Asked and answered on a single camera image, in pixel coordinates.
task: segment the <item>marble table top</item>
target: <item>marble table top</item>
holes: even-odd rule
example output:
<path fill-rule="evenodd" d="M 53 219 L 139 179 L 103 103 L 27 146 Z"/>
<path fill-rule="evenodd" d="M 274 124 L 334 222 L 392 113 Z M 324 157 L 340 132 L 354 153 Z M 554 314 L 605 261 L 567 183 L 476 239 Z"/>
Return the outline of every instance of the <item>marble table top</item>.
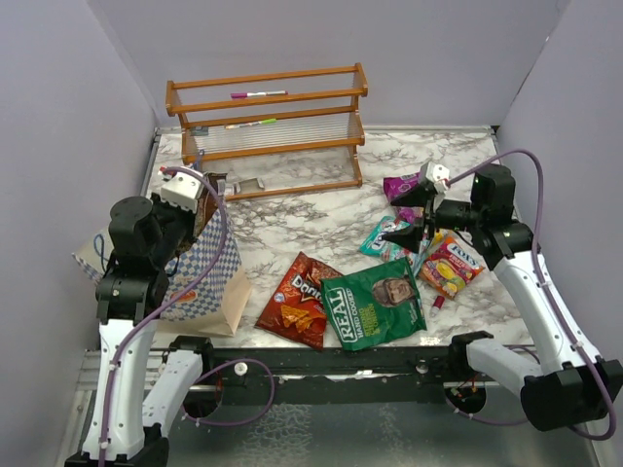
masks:
<path fill-rule="evenodd" d="M 376 266 L 380 258 L 359 253 L 364 238 L 385 215 L 392 214 L 383 193 L 383 178 L 419 171 L 428 161 L 446 165 L 452 174 L 495 154 L 488 131 L 474 132 L 389 132 L 366 134 L 360 147 L 363 173 L 360 189 L 327 191 L 275 198 L 259 198 L 228 203 L 236 226 L 235 237 L 242 264 L 253 285 L 253 292 L 232 338 L 212 338 L 217 347 L 293 347 L 300 346 L 262 329 L 254 328 L 288 267 L 299 251 L 348 274 Z M 158 167 L 181 163 L 181 135 L 161 137 L 149 190 L 161 183 Z M 230 161 L 208 162 L 204 170 L 227 171 L 233 179 L 262 177 L 267 189 L 291 187 L 352 178 L 346 150 L 272 155 Z M 469 177 L 456 183 L 448 198 L 469 199 Z M 386 345 L 445 345 L 455 334 L 488 331 L 502 343 L 530 343 L 531 338 L 519 312 L 495 275 L 485 269 L 463 289 L 454 301 L 447 300 L 441 310 L 431 314 L 437 293 L 418 280 L 427 331 Z M 170 336 L 160 336 L 163 343 Z M 325 347 L 340 346 L 330 325 Z"/>

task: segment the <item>beige bag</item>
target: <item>beige bag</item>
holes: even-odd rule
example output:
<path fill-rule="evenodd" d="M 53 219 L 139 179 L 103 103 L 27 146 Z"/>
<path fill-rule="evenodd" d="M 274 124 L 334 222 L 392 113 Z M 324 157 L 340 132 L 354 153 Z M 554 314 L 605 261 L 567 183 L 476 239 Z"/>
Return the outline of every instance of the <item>beige bag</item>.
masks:
<path fill-rule="evenodd" d="M 202 273 L 216 253 L 221 235 L 221 215 L 216 211 L 205 225 L 202 233 L 190 250 L 179 257 L 177 272 L 169 279 L 165 301 L 179 293 L 195 277 Z M 100 255 L 101 238 L 103 255 Z M 95 283 L 103 274 L 102 264 L 108 262 L 112 242 L 108 231 L 95 235 L 73 257 L 83 272 Z M 177 260 L 172 260 L 167 271 L 174 271 Z M 251 284 L 246 278 L 238 246 L 232 236 L 228 218 L 225 249 L 214 265 L 214 269 L 197 287 L 169 307 L 159 321 L 158 330 L 165 333 L 191 336 L 233 336 L 242 312 L 251 294 Z"/>

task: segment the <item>wooden shelf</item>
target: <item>wooden shelf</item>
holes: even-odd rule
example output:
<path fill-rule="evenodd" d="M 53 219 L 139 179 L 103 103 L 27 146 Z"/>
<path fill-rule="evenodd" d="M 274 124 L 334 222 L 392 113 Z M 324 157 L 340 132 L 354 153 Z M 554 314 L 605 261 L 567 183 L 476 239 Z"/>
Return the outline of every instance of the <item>wooden shelf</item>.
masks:
<path fill-rule="evenodd" d="M 217 93 L 221 100 L 213 102 L 184 103 L 180 90 L 211 89 L 243 83 L 269 82 L 266 90 L 280 90 L 279 80 L 318 80 L 329 75 L 352 75 L 352 86 L 348 89 L 324 89 L 295 92 L 286 95 L 251 97 L 246 99 L 222 100 L 224 92 Z M 347 147 L 352 162 L 354 180 L 327 183 L 309 187 L 272 190 L 259 194 L 237 195 L 232 199 L 257 198 L 301 193 L 304 191 L 330 190 L 350 186 L 361 186 L 362 176 L 356 155 L 357 145 L 364 144 L 364 133 L 359 118 L 359 97 L 368 94 L 368 83 L 360 63 L 352 66 L 324 68 L 318 70 L 294 71 L 235 78 L 203 80 L 186 83 L 169 81 L 166 86 L 166 110 L 170 116 L 177 116 L 183 128 L 182 156 L 185 163 L 195 162 L 203 153 L 204 162 L 223 159 L 244 158 L 275 153 L 306 151 L 321 148 Z M 322 107 L 326 100 L 347 99 L 346 105 Z M 288 109 L 287 112 L 268 112 L 278 104 L 297 102 L 317 103 L 317 108 Z M 196 113 L 224 111 L 244 107 L 265 107 L 264 113 L 250 116 L 226 116 L 218 119 L 195 120 Z M 275 123 L 258 126 L 225 129 L 227 125 L 276 119 Z"/>

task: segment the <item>green marker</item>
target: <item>green marker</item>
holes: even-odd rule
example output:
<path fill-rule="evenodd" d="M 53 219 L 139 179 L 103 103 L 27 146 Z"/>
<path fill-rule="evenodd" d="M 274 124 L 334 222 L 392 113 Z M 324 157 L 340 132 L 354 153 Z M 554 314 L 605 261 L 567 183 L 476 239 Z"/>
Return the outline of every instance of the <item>green marker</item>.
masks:
<path fill-rule="evenodd" d="M 274 123 L 276 123 L 276 119 L 266 119 L 266 120 L 258 120 L 257 122 L 249 122 L 248 124 L 226 125 L 225 129 L 244 128 L 246 126 L 257 126 L 257 125 L 274 124 Z"/>

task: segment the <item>white wall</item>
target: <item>white wall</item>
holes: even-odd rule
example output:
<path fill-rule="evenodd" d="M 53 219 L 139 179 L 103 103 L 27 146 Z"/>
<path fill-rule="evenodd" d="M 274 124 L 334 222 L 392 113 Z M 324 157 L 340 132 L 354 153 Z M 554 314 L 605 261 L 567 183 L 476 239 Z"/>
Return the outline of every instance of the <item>white wall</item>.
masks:
<path fill-rule="evenodd" d="M 166 80 L 363 63 L 364 124 L 499 125 L 568 0 L 90 0 L 164 125 Z"/>
<path fill-rule="evenodd" d="M 0 464 L 55 461 L 93 286 L 70 253 L 136 194 L 152 110 L 82 0 L 0 15 Z"/>
<path fill-rule="evenodd" d="M 542 246 L 586 335 L 606 359 L 623 359 L 623 3 L 571 2 L 499 131 L 502 150 L 526 147 L 545 171 Z M 518 178 L 526 220 L 535 212 L 534 169 Z M 623 396 L 616 407 L 623 418 Z M 615 438 L 623 453 L 623 427 Z"/>

